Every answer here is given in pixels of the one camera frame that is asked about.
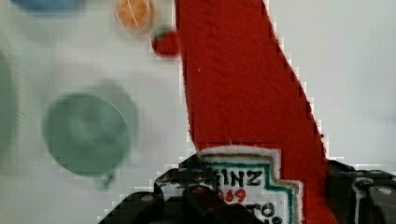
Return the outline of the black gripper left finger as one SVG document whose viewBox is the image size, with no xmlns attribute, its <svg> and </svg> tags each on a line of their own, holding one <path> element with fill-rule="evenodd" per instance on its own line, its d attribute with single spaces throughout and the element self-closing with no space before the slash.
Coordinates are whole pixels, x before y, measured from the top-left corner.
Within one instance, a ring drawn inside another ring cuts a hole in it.
<svg viewBox="0 0 396 224">
<path fill-rule="evenodd" d="M 219 188 L 218 179 L 196 154 L 160 175 L 154 181 L 154 192 L 168 201 L 171 197 L 181 197 L 186 188 L 193 186 L 208 187 L 215 192 Z"/>
</svg>

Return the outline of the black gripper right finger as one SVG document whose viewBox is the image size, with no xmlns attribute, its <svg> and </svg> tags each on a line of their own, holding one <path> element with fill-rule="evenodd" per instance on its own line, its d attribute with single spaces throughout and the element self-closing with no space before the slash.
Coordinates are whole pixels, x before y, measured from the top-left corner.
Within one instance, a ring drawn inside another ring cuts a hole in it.
<svg viewBox="0 0 396 224">
<path fill-rule="evenodd" d="M 338 224 L 396 224 L 395 175 L 328 160 L 329 206 Z"/>
</svg>

